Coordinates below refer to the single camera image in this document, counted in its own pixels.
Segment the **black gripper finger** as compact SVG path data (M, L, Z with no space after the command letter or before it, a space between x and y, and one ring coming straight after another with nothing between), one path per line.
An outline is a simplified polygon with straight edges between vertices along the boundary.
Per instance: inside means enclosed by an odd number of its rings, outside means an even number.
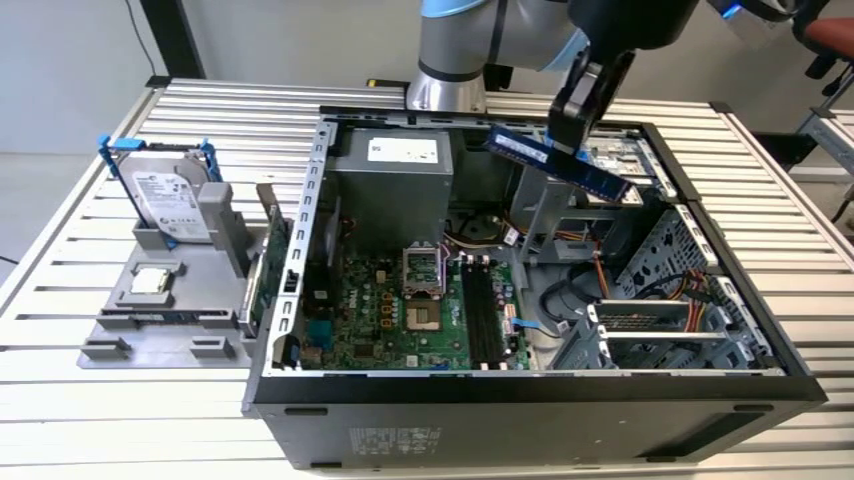
M585 101L588 99L594 86L594 74L589 71L589 67L590 49L585 48L576 56L564 87L558 93L558 98L562 101Z
M588 99L562 101L557 94L550 106L550 138L570 153L581 148L602 119L636 59L634 50L608 53L602 49L589 49L594 86Z

